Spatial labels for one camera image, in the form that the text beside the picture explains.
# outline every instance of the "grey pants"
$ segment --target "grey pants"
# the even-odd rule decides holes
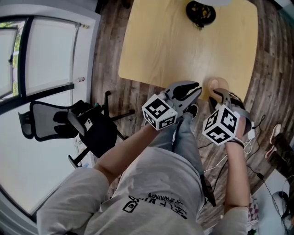
[[[184,115],[178,119],[176,124],[163,129],[149,146],[173,151],[188,160],[198,171],[199,175],[203,175],[204,170],[201,163],[198,145],[190,129],[192,119],[192,114],[184,113]],[[175,135],[173,149],[173,135],[178,125],[180,125],[180,127]]]

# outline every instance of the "wooden table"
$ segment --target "wooden table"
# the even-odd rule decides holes
[[[256,7],[247,0],[232,0],[215,7],[215,21],[199,30],[186,16],[189,2],[134,1],[119,76],[164,88],[177,81],[203,85],[209,78],[222,77],[244,100],[257,46]]]

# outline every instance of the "white cube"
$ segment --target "white cube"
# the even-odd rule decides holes
[[[144,118],[156,129],[161,130],[176,122],[178,113],[158,95],[154,94],[142,107]]]
[[[202,134],[221,145],[236,136],[240,114],[222,105],[203,122]]]

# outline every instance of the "person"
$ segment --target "person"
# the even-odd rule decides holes
[[[147,124],[106,152],[94,168],[77,168],[37,212],[39,233],[203,235],[196,220],[205,201],[204,170],[190,130],[197,112],[191,105],[161,131]],[[245,123],[241,118],[239,139]],[[226,143],[226,152],[225,215],[213,234],[245,235],[250,187],[244,152],[236,143]],[[121,174],[113,197],[102,203]]]

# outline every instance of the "black office chair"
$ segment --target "black office chair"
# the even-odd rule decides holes
[[[115,146],[116,136],[125,140],[113,121],[127,117],[135,113],[128,113],[116,117],[109,117],[108,96],[105,92],[105,101],[92,107],[88,103],[78,101],[72,106],[56,106],[44,102],[33,101],[30,110],[24,114],[18,114],[23,135],[37,141],[51,139],[69,139],[78,135],[87,146],[75,159],[68,156],[71,164],[76,168],[78,163],[91,151],[97,158]]]

